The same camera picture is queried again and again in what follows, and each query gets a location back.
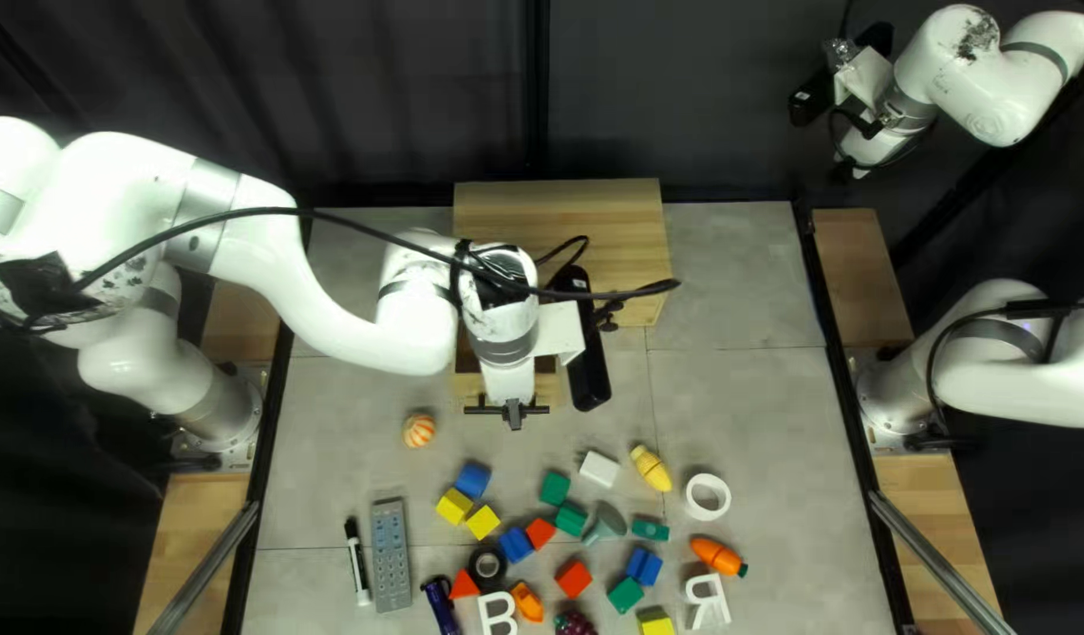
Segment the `green cube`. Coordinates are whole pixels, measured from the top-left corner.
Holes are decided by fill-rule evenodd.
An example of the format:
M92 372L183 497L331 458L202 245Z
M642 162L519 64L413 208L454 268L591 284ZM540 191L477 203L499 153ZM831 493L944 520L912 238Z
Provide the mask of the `green cube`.
M620 581L608 592L608 601L617 607L619 614L627 613L628 609L634 607L641 599L644 599L644 588L640 588L640 583L631 578Z
M542 481L542 496L539 498L543 503L560 507L566 494L569 494L569 479L558 472L546 472L545 480Z
M672 535L672 528L657 522L634 520L632 521L632 533L648 541L667 541Z
M580 537L581 531L584 530L584 521L589 519L589 516L581 509L577 508L572 503L565 503L560 509L557 510L557 519L553 524L557 526L558 529L563 530L565 533Z

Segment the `blue cube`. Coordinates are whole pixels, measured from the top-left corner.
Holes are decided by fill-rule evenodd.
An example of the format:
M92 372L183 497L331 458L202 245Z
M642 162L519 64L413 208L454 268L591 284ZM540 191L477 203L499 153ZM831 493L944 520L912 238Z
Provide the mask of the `blue cube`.
M526 556L534 553L534 545L530 543L530 539L520 527L512 527L500 535L499 547L512 565L522 561Z
M628 560L628 570L624 572L643 586L651 586L659 578L659 570L663 567L663 560L659 556L636 547L632 552L632 558Z
M482 497L482 492L487 490L487 483L491 480L491 470L478 464L467 464L460 470L460 478L454 487L472 501Z

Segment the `gray remote control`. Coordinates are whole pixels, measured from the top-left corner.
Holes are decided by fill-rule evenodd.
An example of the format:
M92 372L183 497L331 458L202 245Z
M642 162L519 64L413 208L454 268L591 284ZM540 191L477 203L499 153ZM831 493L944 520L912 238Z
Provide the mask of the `gray remote control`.
M412 606L409 580L409 542L405 540L404 501L374 503L374 596L377 612Z

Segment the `red triangle block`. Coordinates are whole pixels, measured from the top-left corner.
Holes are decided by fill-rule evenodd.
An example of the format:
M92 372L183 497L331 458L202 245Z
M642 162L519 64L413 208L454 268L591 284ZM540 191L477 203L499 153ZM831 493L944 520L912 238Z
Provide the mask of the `red triangle block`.
M553 527L549 522L542 519L534 519L529 527L526 528L526 535L530 536L530 543L534 545L534 552L545 547L545 543L553 537L553 534L557 531L557 528Z
M478 596L478 586L475 585L470 575L467 575L467 570L462 569L456 573L456 581L451 584L451 593L448 594L448 598L457 599L468 596Z

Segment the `tape roll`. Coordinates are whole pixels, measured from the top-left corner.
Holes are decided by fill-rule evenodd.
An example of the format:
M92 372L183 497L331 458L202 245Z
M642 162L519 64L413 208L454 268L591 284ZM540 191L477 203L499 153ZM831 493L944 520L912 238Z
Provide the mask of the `tape roll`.
M467 574L483 593L503 591L502 579L506 578L506 556L496 547L479 547L472 552L467 562Z
M708 489L713 493L713 497L717 498L717 505L711 507L709 505L704 505L698 500L694 497L694 491L696 489ZM700 496L704 501L708 497L704 496L700 492ZM712 521L718 520L725 514L727 509L731 508L731 488L726 482L714 475L701 474L694 475L691 480L686 483L686 513L691 514L696 520L700 521Z

